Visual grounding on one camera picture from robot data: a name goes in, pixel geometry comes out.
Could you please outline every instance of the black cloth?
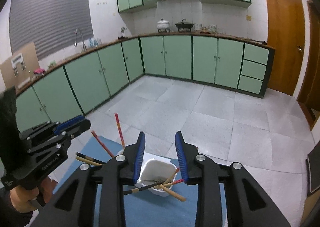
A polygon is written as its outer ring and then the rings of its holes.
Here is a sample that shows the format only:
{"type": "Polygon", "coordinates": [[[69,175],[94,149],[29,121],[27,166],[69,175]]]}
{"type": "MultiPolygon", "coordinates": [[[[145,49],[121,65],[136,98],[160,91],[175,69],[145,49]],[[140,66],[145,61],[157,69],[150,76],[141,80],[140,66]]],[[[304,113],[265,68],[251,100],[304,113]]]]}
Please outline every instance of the black cloth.
{"type": "Polygon", "coordinates": [[[0,189],[0,227],[23,227],[26,226],[33,212],[19,213],[11,204],[10,192],[0,189]]]}

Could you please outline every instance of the faucet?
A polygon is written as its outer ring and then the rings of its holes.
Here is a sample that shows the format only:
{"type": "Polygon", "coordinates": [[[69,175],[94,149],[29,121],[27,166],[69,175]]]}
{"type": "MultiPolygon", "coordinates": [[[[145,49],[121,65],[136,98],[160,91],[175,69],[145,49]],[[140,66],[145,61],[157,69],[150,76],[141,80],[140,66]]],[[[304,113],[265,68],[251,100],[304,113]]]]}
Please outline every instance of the faucet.
{"type": "Polygon", "coordinates": [[[83,41],[83,35],[82,35],[82,31],[81,29],[77,28],[75,33],[76,33],[76,41],[75,41],[75,47],[77,46],[77,31],[80,31],[80,35],[81,35],[81,39],[82,39],[82,46],[83,46],[83,50],[87,50],[87,47],[85,46],[85,43],[83,41]]]}

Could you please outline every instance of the window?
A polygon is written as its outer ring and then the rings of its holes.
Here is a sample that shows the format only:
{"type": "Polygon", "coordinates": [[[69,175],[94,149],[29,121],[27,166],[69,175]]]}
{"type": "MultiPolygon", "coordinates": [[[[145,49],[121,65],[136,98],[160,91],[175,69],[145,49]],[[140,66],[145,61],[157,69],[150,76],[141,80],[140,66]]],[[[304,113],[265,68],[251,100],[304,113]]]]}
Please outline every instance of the window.
{"type": "Polygon", "coordinates": [[[12,53],[33,41],[41,60],[73,45],[76,28],[81,29],[84,39],[93,37],[89,0],[11,0],[12,53]]]}

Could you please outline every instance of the doorway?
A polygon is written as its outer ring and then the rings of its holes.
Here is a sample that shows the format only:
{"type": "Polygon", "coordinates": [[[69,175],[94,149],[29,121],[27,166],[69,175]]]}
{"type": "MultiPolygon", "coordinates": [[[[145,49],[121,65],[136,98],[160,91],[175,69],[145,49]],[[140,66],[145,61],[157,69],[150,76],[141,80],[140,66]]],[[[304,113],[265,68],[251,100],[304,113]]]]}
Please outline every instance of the doorway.
{"type": "Polygon", "coordinates": [[[308,1],[308,9],[310,16],[309,59],[297,101],[312,127],[320,111],[320,13],[312,1],[308,1]]]}
{"type": "Polygon", "coordinates": [[[305,42],[302,0],[267,0],[267,6],[268,45],[276,49],[268,87],[292,96],[305,42]]]}

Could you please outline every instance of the metal screw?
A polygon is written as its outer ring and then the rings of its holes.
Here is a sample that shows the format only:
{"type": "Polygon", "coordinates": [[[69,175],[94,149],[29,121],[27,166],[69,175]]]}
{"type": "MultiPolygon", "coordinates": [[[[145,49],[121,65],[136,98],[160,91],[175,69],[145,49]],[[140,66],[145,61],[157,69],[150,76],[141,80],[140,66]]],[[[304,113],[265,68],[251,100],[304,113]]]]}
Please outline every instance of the metal screw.
{"type": "Polygon", "coordinates": [[[242,168],[242,165],[241,165],[240,163],[238,163],[238,162],[233,163],[232,166],[233,166],[234,169],[240,169],[240,168],[242,168]]]}
{"type": "Polygon", "coordinates": [[[125,156],[124,155],[119,155],[116,157],[116,160],[121,162],[121,161],[124,161],[125,160],[125,156]]]}
{"type": "Polygon", "coordinates": [[[205,156],[202,155],[202,154],[199,154],[196,156],[196,159],[199,160],[199,161],[204,161],[205,160],[205,156]]]}
{"type": "Polygon", "coordinates": [[[83,171],[87,170],[88,168],[89,168],[89,165],[86,164],[86,163],[80,165],[80,169],[83,170],[83,171]]]}

